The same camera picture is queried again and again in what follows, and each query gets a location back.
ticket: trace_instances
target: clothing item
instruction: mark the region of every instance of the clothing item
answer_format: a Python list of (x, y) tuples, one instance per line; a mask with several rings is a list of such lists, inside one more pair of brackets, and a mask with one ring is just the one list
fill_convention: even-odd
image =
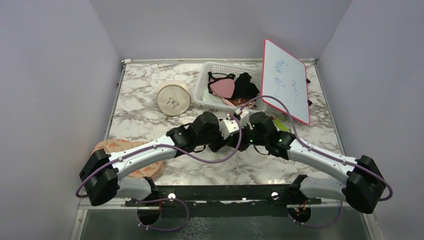
[[(234, 93), (235, 83), (234, 78), (236, 75), (234, 74), (223, 74), (223, 73), (207, 73), (209, 76), (208, 83), (207, 83), (207, 89), (209, 90), (210, 94), (215, 94), (217, 96), (223, 97), (223, 98), (231, 98)], [(225, 77), (215, 78), (212, 75), (225, 75)]]
[[(249, 102), (249, 98), (237, 98), (236, 100), (232, 100), (231, 98), (222, 98), (222, 101), (228, 105), (228, 106), (233, 106), (233, 107), (240, 107), (241, 105)], [(250, 102), (246, 108), (247, 109), (251, 109), (255, 106), (255, 101)]]
[(255, 84), (251, 83), (251, 78), (252, 77), (247, 72), (237, 77), (235, 80), (234, 93), (231, 96), (232, 100), (240, 98), (252, 99), (258, 95), (259, 90)]
[(210, 94), (207, 88), (204, 89), (201, 99), (208, 103), (225, 104), (222, 97)]

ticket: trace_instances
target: marble countertop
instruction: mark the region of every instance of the marble countertop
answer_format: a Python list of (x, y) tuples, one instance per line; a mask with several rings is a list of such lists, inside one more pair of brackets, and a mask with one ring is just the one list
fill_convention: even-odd
[[(262, 67), (262, 62), (234, 64)], [(128, 64), (119, 91), (116, 108), (112, 118), (109, 139), (118, 138), (128, 141), (152, 141), (164, 135), (169, 129), (192, 122), (204, 111), (216, 112), (192, 102), (190, 108), (181, 115), (167, 117), (157, 104), (156, 96), (161, 83), (180, 80), (187, 83), (193, 96), (196, 79), (202, 63), (142, 63)], [(299, 136), (323, 149), (340, 153), (340, 146), (333, 127), (315, 66), (306, 63), (310, 107), (310, 125), (296, 123)], [(267, 112), (268, 115), (286, 120), (280, 113)], [(206, 148), (197, 153), (203, 159), (216, 160), (229, 152), (213, 153)], [(188, 156), (166, 160), (155, 183), (157, 185), (258, 185), (291, 183), (297, 175), (307, 174), (316, 178), (330, 178), (302, 163), (287, 161), (274, 156), (258, 154), (253, 147), (237, 152), (229, 160), (207, 164)]]

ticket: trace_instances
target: black fabric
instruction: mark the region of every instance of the black fabric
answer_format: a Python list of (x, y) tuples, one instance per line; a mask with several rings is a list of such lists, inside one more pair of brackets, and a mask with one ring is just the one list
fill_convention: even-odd
[(232, 100), (239, 98), (252, 99), (258, 95), (259, 90), (255, 84), (251, 83), (251, 79), (252, 77), (247, 72), (240, 74), (234, 83), (235, 88), (231, 97)]
[[(213, 74), (219, 74), (219, 75), (224, 75), (225, 77), (213, 77)], [(212, 73), (211, 71), (207, 73), (207, 75), (209, 76), (208, 80), (207, 80), (207, 89), (209, 90), (209, 93), (212, 94), (212, 89), (211, 89), (211, 85), (218, 82), (219, 80), (223, 80), (223, 79), (232, 79), (234, 80), (234, 78), (236, 77), (236, 75), (230, 73), (230, 74), (225, 74), (225, 73)]]

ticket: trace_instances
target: gray wall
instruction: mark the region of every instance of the gray wall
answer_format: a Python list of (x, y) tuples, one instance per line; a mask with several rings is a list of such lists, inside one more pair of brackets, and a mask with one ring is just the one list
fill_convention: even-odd
[(0, 3), (0, 239), (69, 239), (120, 59), (88, 0)]
[(394, 197), (376, 212), (387, 240), (422, 239), (424, 1), (353, 0), (318, 62), (348, 155), (368, 155)]
[(351, 0), (90, 0), (121, 58), (318, 58)]

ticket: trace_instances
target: white plastic basket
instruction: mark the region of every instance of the white plastic basket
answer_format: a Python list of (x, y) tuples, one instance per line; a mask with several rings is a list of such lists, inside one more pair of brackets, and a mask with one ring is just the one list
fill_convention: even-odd
[[(233, 112), (236, 107), (229, 106), (225, 104), (218, 104), (214, 102), (207, 102), (202, 100), (203, 92), (208, 87), (208, 72), (220, 73), (220, 74), (235, 74), (237, 78), (242, 73), (248, 73), (252, 78), (251, 83), (254, 83), (261, 91), (262, 87), (262, 70), (259, 68), (237, 66), (232, 64), (220, 63), (207, 61), (203, 64), (203, 67), (200, 70), (199, 76), (197, 77), (196, 87), (194, 89), (194, 101), (201, 104), (205, 108), (214, 109), (224, 112)], [(267, 110), (267, 104), (261, 99), (256, 100), (256, 107), (248, 109), (251, 113), (265, 112)]]

